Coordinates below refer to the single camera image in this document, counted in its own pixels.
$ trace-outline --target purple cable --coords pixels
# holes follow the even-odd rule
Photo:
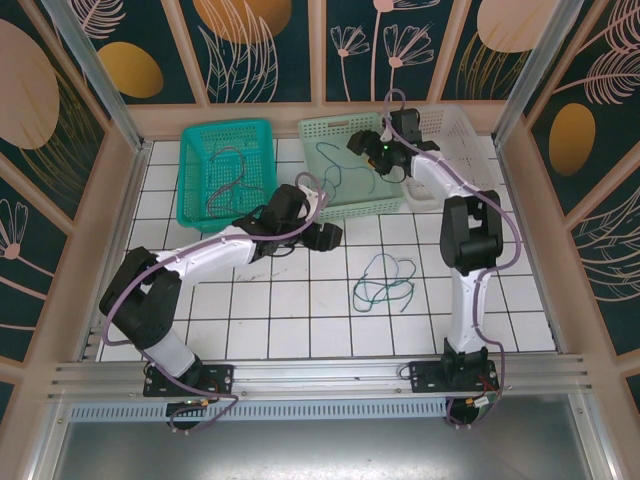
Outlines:
[[[162,260],[161,262],[156,263],[155,265],[153,265],[152,267],[148,268],[147,270],[145,270],[144,272],[142,272],[140,275],[138,275],[130,284],[129,286],[127,286],[127,288],[124,289],[124,291],[120,294],[120,296],[117,298],[117,300],[115,301],[115,303],[113,304],[113,306],[111,307],[111,310],[109,310],[109,314],[107,315],[107,319],[105,321],[104,324],[104,330],[102,331],[102,342],[105,345],[108,345],[110,347],[115,347],[118,345],[128,345],[131,342],[129,340],[120,340],[117,342],[112,342],[111,340],[109,340],[109,327],[111,327],[111,323],[113,322],[113,318],[116,315],[116,312],[120,309],[120,307],[122,306],[122,304],[124,303],[124,301],[127,299],[127,297],[131,294],[131,292],[133,292],[133,290],[135,290],[138,285],[140,285],[145,278],[147,278],[148,276],[150,276],[152,273],[158,271],[159,269],[165,267],[166,265],[168,265],[169,263],[172,262],[179,262],[182,258],[186,257],[187,255],[196,252],[198,250],[202,250],[203,248],[207,248],[210,247],[211,245],[215,245],[217,243],[224,243],[230,240],[253,240],[253,241],[266,241],[266,242],[272,242],[272,241],[281,241],[281,240],[287,240],[289,238],[295,237],[296,235],[302,233],[304,230],[306,230],[308,227],[311,226],[311,224],[313,222],[315,222],[315,220],[318,218],[318,216],[320,215],[320,212],[322,211],[322,209],[326,206],[327,200],[328,200],[328,196],[327,194],[322,190],[322,188],[320,187],[320,181],[314,177],[313,175],[311,175],[310,173],[307,172],[302,172],[299,173],[298,176],[296,177],[295,183],[296,183],[296,187],[300,185],[300,179],[303,177],[307,177],[309,178],[316,187],[316,191],[318,192],[318,205],[316,206],[316,208],[314,209],[314,211],[311,213],[311,216],[307,219],[307,221],[304,223],[304,225],[300,226],[299,228],[296,228],[295,230],[288,232],[288,233],[284,233],[282,235],[273,235],[273,236],[266,236],[266,235],[244,235],[244,234],[234,234],[234,235],[228,235],[226,237],[212,237],[211,239],[209,239],[208,241],[201,243],[199,245],[194,245],[193,247],[187,248],[184,251],[177,253],[176,255],[172,256],[172,257],[168,257],[165,260]],[[200,423],[198,424],[196,427],[190,429],[190,431],[198,431],[198,430],[202,430],[210,425],[212,425],[213,423],[215,423],[220,417],[222,417],[224,414],[226,414],[231,408],[233,408],[233,406],[238,403],[238,396],[237,395],[233,395],[233,394],[226,394],[226,393],[212,393],[212,392],[206,392],[204,390],[198,390],[197,388],[193,388],[190,387],[188,385],[183,384],[182,382],[176,380],[173,376],[171,376],[171,374],[169,374],[164,368],[162,368],[162,366],[156,364],[156,361],[150,357],[147,353],[140,351],[140,353],[142,354],[142,356],[144,358],[146,358],[149,362],[151,362],[160,373],[162,373],[167,380],[169,380],[171,383],[173,383],[174,385],[182,388],[183,390],[186,390],[188,392],[191,392],[195,395],[198,396],[203,396],[207,399],[221,399],[221,398],[226,398],[226,399],[231,399],[233,400],[229,405],[227,405],[225,408],[222,409],[222,411],[220,411],[215,417],[213,417],[211,420],[207,420],[206,422]],[[183,409],[178,410],[177,412],[175,412],[171,418],[169,419],[169,424],[171,425],[171,428],[173,429],[173,431],[177,431],[174,424],[173,424],[173,419],[176,417],[176,415],[179,415],[180,413],[184,413],[185,411],[189,411],[189,410],[194,410],[194,409],[202,409],[202,408],[206,408],[204,406],[193,406],[193,407],[186,407]]]
[[[391,90],[389,90],[387,92],[387,94],[384,97],[383,117],[385,119],[385,127],[388,128],[389,131],[391,131],[391,133],[393,134],[395,139],[398,140],[400,143],[402,143],[405,147],[407,147],[407,148],[413,150],[414,152],[418,153],[419,155],[422,155],[423,157],[426,157],[429,160],[435,162],[440,168],[445,170],[458,183],[458,185],[460,187],[462,187],[465,191],[467,191],[467,192],[471,193],[472,195],[476,196],[477,198],[482,200],[484,203],[489,205],[491,208],[493,208],[496,212],[498,212],[500,214],[500,216],[502,218],[504,218],[504,220],[507,222],[507,225],[509,226],[509,228],[513,232],[513,237],[514,237],[515,242],[516,242],[516,251],[515,251],[515,255],[513,256],[513,258],[509,262],[507,262],[506,264],[504,264],[504,265],[502,265],[500,267],[488,268],[488,269],[484,270],[478,276],[478,280],[476,281],[476,287],[473,290],[473,305],[474,305],[473,317],[472,317],[473,318],[473,327],[474,327],[476,333],[478,334],[478,337],[480,337],[485,343],[488,343],[490,345],[496,345],[500,349],[500,386],[499,386],[499,389],[498,389],[498,392],[497,392],[498,398],[496,399],[496,402],[494,402],[493,406],[489,410],[489,411],[493,411],[493,410],[495,410],[495,407],[496,407],[498,399],[500,399],[502,397],[502,390],[504,389],[506,356],[505,356],[505,352],[504,352],[504,346],[502,345],[502,343],[500,343],[500,342],[498,342],[496,340],[490,340],[489,338],[485,337],[484,334],[482,333],[482,331],[480,330],[480,324],[478,322],[478,302],[479,302],[479,299],[480,299],[480,288],[482,286],[482,279],[485,276],[490,275],[493,272],[498,272],[500,270],[504,270],[506,268],[512,267],[513,265],[516,264],[516,262],[520,258],[520,254],[522,253],[522,245],[520,244],[520,234],[518,233],[518,228],[516,227],[516,224],[514,223],[514,221],[511,220],[511,218],[509,218],[509,216],[507,215],[507,212],[505,212],[502,208],[500,208],[500,206],[497,203],[495,203],[490,198],[487,198],[485,195],[480,193],[475,188],[472,188],[466,182],[466,180],[464,180],[460,175],[458,175],[458,173],[454,169],[452,169],[449,165],[447,165],[446,162],[443,162],[438,157],[435,157],[434,155],[431,155],[431,154],[425,152],[424,150],[416,147],[415,145],[412,145],[411,143],[407,142],[393,128],[393,125],[391,124],[391,113],[390,113],[390,108],[389,108],[389,102],[391,101],[391,97],[393,96],[394,93],[397,93],[397,94],[400,95],[400,98],[402,100],[402,109],[404,109],[404,106],[405,106],[407,98],[406,98],[404,92],[402,90],[400,90],[399,88],[392,88]],[[450,415],[452,405],[453,405],[453,399],[449,400],[449,403],[448,403],[448,406],[447,406],[446,419],[450,424],[455,426],[455,424],[452,422],[452,420],[455,420],[455,419],[452,418],[451,415]],[[482,422],[487,417],[487,414],[485,414],[479,420],[476,420],[475,422],[473,422],[473,424],[474,425],[478,425],[480,422]]]

